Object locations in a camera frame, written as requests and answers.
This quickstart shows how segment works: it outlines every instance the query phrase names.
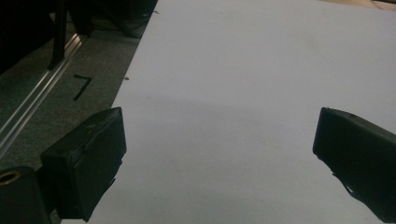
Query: white surface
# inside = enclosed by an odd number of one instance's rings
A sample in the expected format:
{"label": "white surface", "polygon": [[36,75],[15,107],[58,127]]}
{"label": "white surface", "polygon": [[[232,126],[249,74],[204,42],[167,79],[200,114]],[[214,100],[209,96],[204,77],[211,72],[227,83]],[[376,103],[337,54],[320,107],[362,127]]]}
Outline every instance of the white surface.
{"label": "white surface", "polygon": [[128,152],[89,223],[382,223],[312,146],[323,106],[396,133],[394,12],[314,0],[156,10],[114,103]]}

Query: metal bar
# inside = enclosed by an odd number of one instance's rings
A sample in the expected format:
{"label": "metal bar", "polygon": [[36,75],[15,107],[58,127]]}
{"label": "metal bar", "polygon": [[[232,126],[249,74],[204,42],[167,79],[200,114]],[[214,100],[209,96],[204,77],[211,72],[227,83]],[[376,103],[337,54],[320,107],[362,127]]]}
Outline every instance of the metal bar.
{"label": "metal bar", "polygon": [[11,144],[15,141],[22,128],[36,112],[38,107],[50,93],[50,90],[70,64],[74,54],[81,46],[82,40],[74,35],[70,40],[69,48],[65,51],[65,58],[51,71],[47,71],[35,88],[22,101],[5,125],[0,129],[0,159],[5,155]]}

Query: black foam block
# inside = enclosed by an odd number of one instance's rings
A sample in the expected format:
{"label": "black foam block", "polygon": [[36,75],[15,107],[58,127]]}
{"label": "black foam block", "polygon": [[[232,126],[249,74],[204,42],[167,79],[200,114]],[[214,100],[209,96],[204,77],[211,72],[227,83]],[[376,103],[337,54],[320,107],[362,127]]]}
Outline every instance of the black foam block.
{"label": "black foam block", "polygon": [[59,217],[88,221],[113,183],[125,152],[119,107],[91,116],[43,152],[43,167],[60,193]]}
{"label": "black foam block", "polygon": [[356,115],[322,108],[314,153],[384,222],[396,221],[396,135]]}

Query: gray carpet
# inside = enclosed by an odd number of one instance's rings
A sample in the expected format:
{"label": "gray carpet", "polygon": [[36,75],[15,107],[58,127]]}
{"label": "gray carpet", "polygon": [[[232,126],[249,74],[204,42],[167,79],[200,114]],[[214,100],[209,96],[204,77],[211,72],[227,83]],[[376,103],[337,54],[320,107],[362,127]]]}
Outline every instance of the gray carpet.
{"label": "gray carpet", "polygon": [[[93,113],[110,108],[134,56],[136,45],[89,38],[22,130],[2,160],[0,169],[27,165],[37,169],[40,153]],[[75,100],[85,79],[92,79]]]}
{"label": "gray carpet", "polygon": [[[39,155],[43,150],[93,113],[112,106],[137,43],[114,31],[96,33],[85,40],[63,76],[0,160],[0,170],[20,165],[39,168]],[[44,74],[50,62],[48,51],[51,51],[51,43],[29,55],[30,59],[25,58],[27,63],[20,62],[10,74],[1,76],[0,123],[7,120]],[[92,80],[79,97],[86,79],[75,75]],[[51,219],[53,224],[60,223],[56,215],[52,214]]]}

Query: black marking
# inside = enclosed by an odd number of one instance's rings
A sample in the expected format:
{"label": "black marking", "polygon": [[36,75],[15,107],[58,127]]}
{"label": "black marking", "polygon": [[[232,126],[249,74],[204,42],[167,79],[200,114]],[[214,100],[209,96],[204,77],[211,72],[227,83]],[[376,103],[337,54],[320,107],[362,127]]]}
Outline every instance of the black marking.
{"label": "black marking", "polygon": [[88,85],[90,85],[92,78],[91,77],[83,77],[80,75],[73,75],[75,78],[81,78],[81,79],[86,79],[87,81],[85,82],[85,85],[81,88],[81,90],[78,92],[78,94],[75,96],[73,99],[74,101],[78,100],[78,98],[82,95],[82,93],[87,89]]}

